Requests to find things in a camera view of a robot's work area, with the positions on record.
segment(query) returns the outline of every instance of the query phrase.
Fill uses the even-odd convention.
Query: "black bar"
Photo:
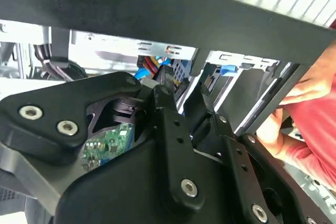
[[[198,76],[204,68],[205,61],[210,54],[208,49],[197,49],[192,59],[190,76]]]
[[[51,60],[61,68],[69,66],[70,30],[58,27],[51,28]]]
[[[312,65],[336,32],[235,0],[0,0],[0,19]]]
[[[285,74],[283,78],[279,78],[274,88],[272,88],[263,98],[261,107],[253,114],[245,125],[238,129],[236,134],[240,135],[244,132],[255,133],[308,69],[308,67],[302,65],[291,66],[290,69],[287,70],[288,73]]]

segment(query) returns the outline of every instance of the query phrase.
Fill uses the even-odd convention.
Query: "black metal plate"
[[[134,97],[140,89],[133,76],[116,72],[11,95],[0,102],[0,141],[51,163],[69,163],[88,138],[87,114],[95,114],[93,124],[109,101]],[[34,121],[21,117],[18,110],[25,105],[41,108],[43,116]],[[78,133],[60,134],[56,125],[63,120],[75,122]]]
[[[0,19],[312,65],[336,32],[234,0],[0,0]]]

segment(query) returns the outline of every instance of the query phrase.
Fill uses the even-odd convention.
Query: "black cable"
[[[45,45],[34,45],[34,49],[35,49],[35,56],[41,62],[43,68],[54,78],[63,79],[63,77],[57,71],[54,70],[50,62],[45,62],[45,60],[48,59],[47,55],[48,53]]]

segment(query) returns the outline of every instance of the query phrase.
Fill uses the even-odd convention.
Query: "bolt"
[[[160,89],[161,89],[161,91],[162,91],[163,93],[165,93],[165,94],[169,94],[169,90],[168,90],[166,87],[161,86]]]
[[[255,143],[255,142],[256,142],[255,138],[254,138],[253,136],[251,136],[251,135],[248,135],[247,138],[248,138],[252,143]]]
[[[307,221],[309,224],[317,224],[316,221],[314,221],[312,218],[308,217]]]
[[[198,190],[197,186],[190,179],[185,178],[181,182],[182,191],[187,194],[187,196],[195,198],[197,196]]]
[[[266,215],[265,211],[262,209],[261,206],[253,204],[252,205],[252,212],[260,222],[262,222],[262,223],[267,222],[267,215]]]
[[[134,80],[132,77],[127,77],[127,78],[126,78],[126,81],[127,81],[128,83],[132,84],[132,85],[135,85],[135,84],[136,84],[135,80]]]
[[[78,132],[78,126],[72,121],[61,121],[57,124],[59,133],[67,136],[73,136]]]
[[[222,115],[219,116],[219,119],[223,122],[223,123],[226,123],[227,120],[225,117],[223,117]]]
[[[28,120],[37,120],[43,116],[43,112],[39,107],[28,105],[19,109],[19,114]]]

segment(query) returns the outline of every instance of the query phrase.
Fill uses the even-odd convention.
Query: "green circuit board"
[[[121,123],[115,130],[88,139],[83,147],[81,164],[90,171],[124,153],[132,132],[132,124]]]

